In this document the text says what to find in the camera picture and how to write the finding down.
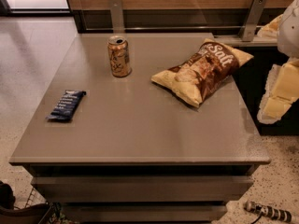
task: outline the desk drawer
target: desk drawer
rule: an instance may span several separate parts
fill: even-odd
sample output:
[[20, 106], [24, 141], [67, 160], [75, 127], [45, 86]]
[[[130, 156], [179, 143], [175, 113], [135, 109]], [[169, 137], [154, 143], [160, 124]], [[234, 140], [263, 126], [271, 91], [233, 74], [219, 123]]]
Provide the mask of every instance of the desk drawer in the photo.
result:
[[223, 205], [64, 205], [64, 214], [78, 222], [176, 222], [209, 223], [226, 213]]
[[49, 202], [201, 202], [237, 200], [252, 185], [248, 176], [35, 177]]

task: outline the speckled floor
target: speckled floor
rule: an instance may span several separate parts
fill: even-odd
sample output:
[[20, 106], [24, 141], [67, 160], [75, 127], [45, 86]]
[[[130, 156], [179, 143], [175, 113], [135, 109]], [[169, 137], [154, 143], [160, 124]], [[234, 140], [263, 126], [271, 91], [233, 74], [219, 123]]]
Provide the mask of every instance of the speckled floor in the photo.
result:
[[[19, 208], [30, 196], [31, 176], [8, 160], [76, 35], [73, 18], [0, 17], [0, 180], [13, 188]], [[254, 185], [214, 224], [253, 222], [257, 216], [242, 207], [246, 200], [299, 216], [299, 136], [263, 140], [272, 162], [258, 168]], [[44, 202], [33, 194], [29, 204]], [[258, 223], [281, 222], [263, 217]]]

